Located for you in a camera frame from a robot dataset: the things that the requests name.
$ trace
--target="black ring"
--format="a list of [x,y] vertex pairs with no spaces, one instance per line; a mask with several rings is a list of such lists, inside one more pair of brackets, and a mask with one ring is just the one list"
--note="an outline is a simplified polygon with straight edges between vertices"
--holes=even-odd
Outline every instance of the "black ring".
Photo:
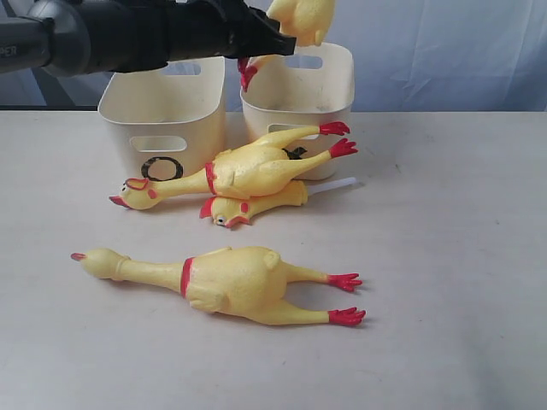
[[143,164],[143,166],[140,168],[140,172],[143,174],[144,178],[147,178],[150,181],[162,181],[161,179],[151,177],[148,174],[148,170],[150,169],[152,164],[154,164],[154,162],[160,161],[160,160],[171,161],[176,167],[176,171],[175,171],[174,176],[172,178],[169,178],[169,179],[164,179],[164,181],[170,181],[172,179],[179,179],[180,177],[182,177],[182,174],[184,173],[184,169],[183,169],[182,165],[180,165],[180,162],[178,162],[177,160],[175,160],[174,158],[171,158],[169,156],[153,156],[147,162],[145,162]]

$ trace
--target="red band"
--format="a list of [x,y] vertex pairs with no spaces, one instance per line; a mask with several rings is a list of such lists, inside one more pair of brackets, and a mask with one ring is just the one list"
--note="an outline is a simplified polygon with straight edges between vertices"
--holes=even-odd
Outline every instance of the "red band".
[[213,193],[213,195],[216,195],[215,190],[215,179],[216,175],[213,170],[213,167],[215,164],[213,162],[208,162],[205,164],[205,175],[207,175],[207,183],[209,184],[209,190]]
[[191,266],[194,262],[194,258],[189,258],[185,261],[185,265],[182,268],[182,276],[180,277],[180,294],[182,297],[186,297],[186,288],[190,282]]

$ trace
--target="rubber chicken head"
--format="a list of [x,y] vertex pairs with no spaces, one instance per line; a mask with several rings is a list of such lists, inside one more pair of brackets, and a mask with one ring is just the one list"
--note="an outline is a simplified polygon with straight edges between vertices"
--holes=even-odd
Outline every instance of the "rubber chicken head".
[[70,257],[96,278],[113,280],[116,280],[121,263],[130,259],[105,248],[90,250],[84,254],[71,254]]
[[111,196],[110,201],[116,205],[130,209],[150,209],[162,201],[156,190],[154,190],[153,182],[149,179],[127,179],[121,187],[120,194]]
[[200,218],[211,217],[218,226],[232,228],[238,223],[249,225],[249,204],[246,202],[234,201],[231,198],[213,196],[202,206]]

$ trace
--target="white table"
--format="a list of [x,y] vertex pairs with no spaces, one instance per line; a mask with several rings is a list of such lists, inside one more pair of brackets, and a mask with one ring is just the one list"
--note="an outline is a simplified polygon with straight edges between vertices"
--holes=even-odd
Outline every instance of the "white table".
[[[114,206],[128,175],[96,113],[0,113],[0,408],[545,409],[547,116],[354,114],[366,186],[229,231],[199,202]],[[230,114],[232,132],[240,114]],[[362,328],[268,328],[114,285],[72,252],[182,261],[260,244],[347,294],[294,284],[306,308],[368,311]]]

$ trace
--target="gray backdrop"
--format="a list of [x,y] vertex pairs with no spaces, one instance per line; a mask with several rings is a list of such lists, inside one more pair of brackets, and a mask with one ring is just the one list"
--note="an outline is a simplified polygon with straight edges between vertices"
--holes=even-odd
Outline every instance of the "gray backdrop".
[[[0,1],[3,15],[32,3]],[[354,54],[355,111],[545,111],[546,15],[547,0],[338,0],[326,40]],[[108,81],[4,74],[0,105],[95,105]],[[238,86],[229,61],[229,110],[241,109]]]

